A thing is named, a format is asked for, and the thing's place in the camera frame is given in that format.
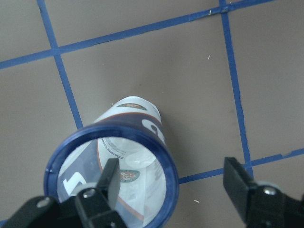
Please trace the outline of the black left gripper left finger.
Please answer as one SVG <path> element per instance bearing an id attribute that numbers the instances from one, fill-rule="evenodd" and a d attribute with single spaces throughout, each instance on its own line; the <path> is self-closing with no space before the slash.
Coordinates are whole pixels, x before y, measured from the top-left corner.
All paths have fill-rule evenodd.
<path id="1" fill-rule="evenodd" d="M 101 191 L 109 207 L 115 209 L 120 191 L 120 166 L 118 158 L 107 160 L 96 188 Z"/>

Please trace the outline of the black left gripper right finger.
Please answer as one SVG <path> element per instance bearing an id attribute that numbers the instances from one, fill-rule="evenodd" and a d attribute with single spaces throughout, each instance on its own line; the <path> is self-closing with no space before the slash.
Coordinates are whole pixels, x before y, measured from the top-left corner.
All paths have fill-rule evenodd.
<path id="1" fill-rule="evenodd" d="M 223 186 L 242 221 L 247 220 L 250 191 L 257 185 L 246 169 L 234 157 L 225 157 Z"/>

